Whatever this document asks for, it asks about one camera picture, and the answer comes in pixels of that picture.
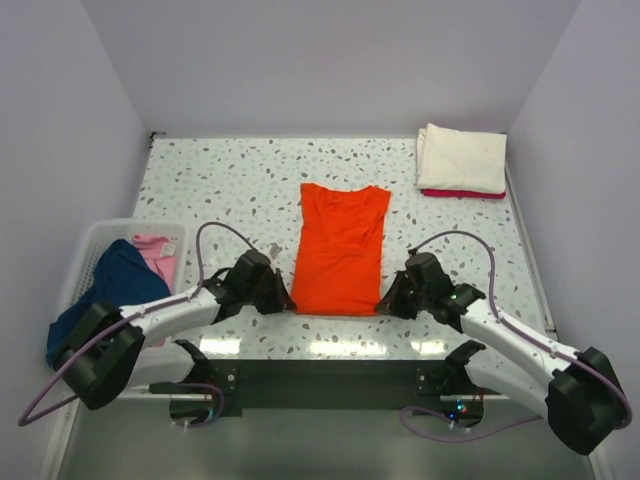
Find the orange t-shirt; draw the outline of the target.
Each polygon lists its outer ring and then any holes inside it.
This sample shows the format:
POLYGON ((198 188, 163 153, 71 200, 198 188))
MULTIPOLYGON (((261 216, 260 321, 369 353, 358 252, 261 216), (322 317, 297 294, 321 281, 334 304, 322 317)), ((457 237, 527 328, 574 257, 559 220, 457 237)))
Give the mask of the orange t-shirt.
POLYGON ((303 224, 291 296, 296 313, 368 317, 380 300, 385 217, 391 193, 300 186, 303 224))

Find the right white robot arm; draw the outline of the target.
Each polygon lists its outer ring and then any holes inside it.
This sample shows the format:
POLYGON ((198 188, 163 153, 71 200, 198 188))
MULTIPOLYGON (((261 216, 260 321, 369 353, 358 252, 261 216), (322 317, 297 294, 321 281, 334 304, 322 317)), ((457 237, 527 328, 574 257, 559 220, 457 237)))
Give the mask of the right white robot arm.
POLYGON ((578 351, 501 311, 492 297, 456 284, 430 253, 416 253, 397 272, 376 312, 414 319, 428 312, 468 336, 446 358, 448 386, 498 392, 545 420, 572 451, 590 454, 610 433, 626 428, 632 411, 608 357, 578 351))

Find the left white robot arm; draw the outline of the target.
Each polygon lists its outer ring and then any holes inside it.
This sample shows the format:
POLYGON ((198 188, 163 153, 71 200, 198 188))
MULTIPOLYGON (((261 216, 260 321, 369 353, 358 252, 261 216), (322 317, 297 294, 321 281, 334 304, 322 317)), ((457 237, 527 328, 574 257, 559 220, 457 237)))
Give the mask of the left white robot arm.
POLYGON ((234 317, 245 306, 266 315, 297 309, 280 270, 256 250, 171 297, 122 307, 107 300, 92 304, 54 351, 52 366, 90 410, 105 407, 127 388, 168 382, 170 376, 183 391, 196 392, 207 380, 203 363, 181 359, 171 375, 167 367, 143 360, 141 352, 159 340, 234 317))

